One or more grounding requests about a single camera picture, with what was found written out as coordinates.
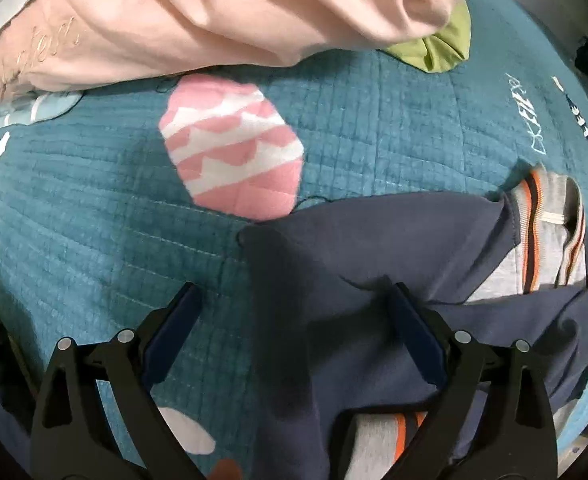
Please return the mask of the person left hand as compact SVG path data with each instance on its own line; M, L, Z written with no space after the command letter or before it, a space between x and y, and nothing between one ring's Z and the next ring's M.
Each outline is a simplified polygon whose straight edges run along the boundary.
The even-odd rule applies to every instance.
M218 460L208 474L208 480L242 480L243 472L239 464L231 458Z

